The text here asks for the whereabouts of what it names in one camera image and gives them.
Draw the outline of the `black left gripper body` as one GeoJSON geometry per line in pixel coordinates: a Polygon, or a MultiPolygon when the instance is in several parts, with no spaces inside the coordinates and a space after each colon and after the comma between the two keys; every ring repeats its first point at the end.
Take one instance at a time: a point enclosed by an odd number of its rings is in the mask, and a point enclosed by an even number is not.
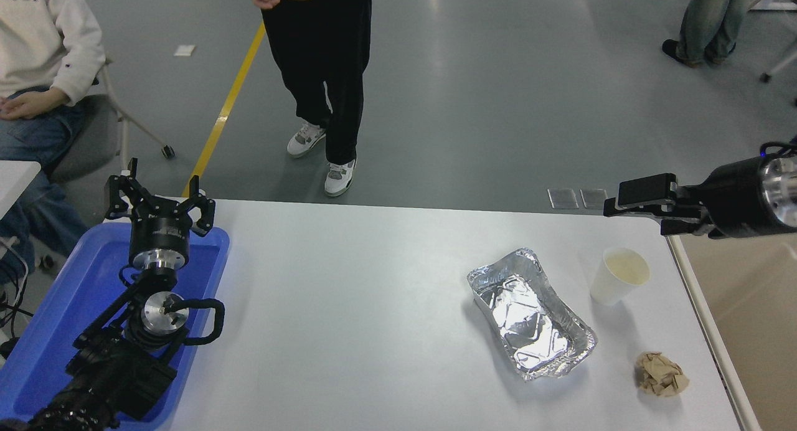
{"type": "Polygon", "coordinates": [[[190,255],[191,218],[183,215],[157,215],[131,218],[130,257],[148,250],[174,250],[183,257],[190,255]]]}

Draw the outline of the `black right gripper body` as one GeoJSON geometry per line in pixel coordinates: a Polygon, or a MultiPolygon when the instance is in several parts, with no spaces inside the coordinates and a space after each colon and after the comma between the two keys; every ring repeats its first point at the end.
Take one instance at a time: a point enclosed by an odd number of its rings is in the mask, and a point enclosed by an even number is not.
{"type": "Polygon", "coordinates": [[[708,233],[710,239],[771,234],[771,212],[761,193],[761,169],[767,161],[749,158],[722,165],[697,185],[697,198],[714,225],[708,233]]]}

